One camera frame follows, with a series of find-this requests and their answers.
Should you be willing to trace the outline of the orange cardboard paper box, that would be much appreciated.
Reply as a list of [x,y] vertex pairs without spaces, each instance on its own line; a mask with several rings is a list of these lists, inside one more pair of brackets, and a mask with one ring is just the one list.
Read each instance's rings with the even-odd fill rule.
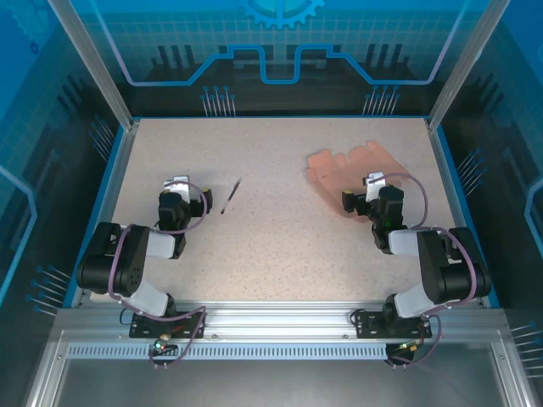
[[407,169],[378,142],[368,141],[365,145],[352,148],[348,153],[333,155],[329,149],[311,155],[306,174],[316,193],[328,207],[338,215],[368,222],[356,212],[347,213],[342,203],[342,192],[365,193],[363,179],[373,172],[407,173]]

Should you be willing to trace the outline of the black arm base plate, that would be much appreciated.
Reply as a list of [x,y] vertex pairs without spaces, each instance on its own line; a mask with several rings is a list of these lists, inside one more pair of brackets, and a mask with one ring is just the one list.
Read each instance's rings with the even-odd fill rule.
[[129,338],[158,339],[167,334],[174,339],[189,339],[197,326],[202,313],[197,313],[178,321],[162,322],[134,314],[129,329]]
[[350,314],[350,323],[354,326],[358,339],[426,339],[432,337],[429,323],[420,317],[388,323],[381,311],[356,309]]

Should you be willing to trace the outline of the aluminium cross rail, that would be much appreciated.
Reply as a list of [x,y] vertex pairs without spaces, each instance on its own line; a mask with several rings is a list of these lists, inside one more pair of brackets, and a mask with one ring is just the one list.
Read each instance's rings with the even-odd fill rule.
[[[206,342],[301,343],[351,342],[356,339],[350,314],[379,311],[378,301],[205,301]],[[93,302],[62,309],[50,332],[66,342],[121,342],[128,329],[119,323],[120,306]],[[445,343],[497,343],[512,340],[502,309],[467,304],[440,311]]]

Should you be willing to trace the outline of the aluminium frame post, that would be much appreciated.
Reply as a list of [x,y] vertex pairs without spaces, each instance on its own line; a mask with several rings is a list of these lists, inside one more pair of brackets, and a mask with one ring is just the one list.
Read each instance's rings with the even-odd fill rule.
[[485,45],[497,27],[511,0],[489,0],[466,46],[444,84],[427,120],[428,131],[435,133],[469,73],[478,61]]
[[70,0],[48,0],[104,100],[124,131],[134,134],[133,118],[104,61]]

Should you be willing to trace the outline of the black pen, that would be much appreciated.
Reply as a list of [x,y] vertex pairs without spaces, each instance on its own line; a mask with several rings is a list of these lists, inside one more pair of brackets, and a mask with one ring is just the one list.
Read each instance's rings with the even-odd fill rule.
[[232,190],[231,190],[230,194],[228,195],[228,198],[227,198],[226,202],[224,203],[224,205],[223,205],[223,207],[222,207],[222,209],[221,209],[221,212],[220,212],[221,215],[224,215],[224,214],[225,214],[225,212],[226,212],[226,210],[227,210],[229,204],[232,202],[233,196],[235,195],[236,191],[237,191],[238,188],[239,188],[239,185],[240,185],[242,179],[243,179],[243,178],[240,177],[240,178],[238,178],[238,179],[236,180],[236,182],[234,183],[234,186],[232,187]]

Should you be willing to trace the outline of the aluminium side rail blue edge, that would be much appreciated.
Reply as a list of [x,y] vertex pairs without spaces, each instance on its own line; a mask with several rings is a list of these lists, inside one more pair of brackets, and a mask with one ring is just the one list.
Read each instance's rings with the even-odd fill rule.
[[473,238],[479,249],[479,252],[483,258],[485,264],[487,264],[484,256],[484,250],[481,246],[479,235],[476,231],[473,217],[470,213],[467,205],[467,198],[462,189],[460,176],[454,163],[451,148],[446,140],[445,133],[441,127],[438,126],[436,130],[430,130],[427,125],[428,137],[432,146],[436,164],[439,169],[439,176],[445,190],[447,203],[450,208],[451,218],[455,226],[465,226],[473,234]]
[[63,309],[77,308],[79,306],[82,290],[76,284],[77,268],[87,250],[96,226],[102,221],[110,221],[113,218],[139,123],[139,119],[134,120],[130,131],[126,131],[121,127],[115,137],[98,189],[98,195],[92,207],[87,229],[81,242],[81,249],[76,259],[72,278],[64,296]]

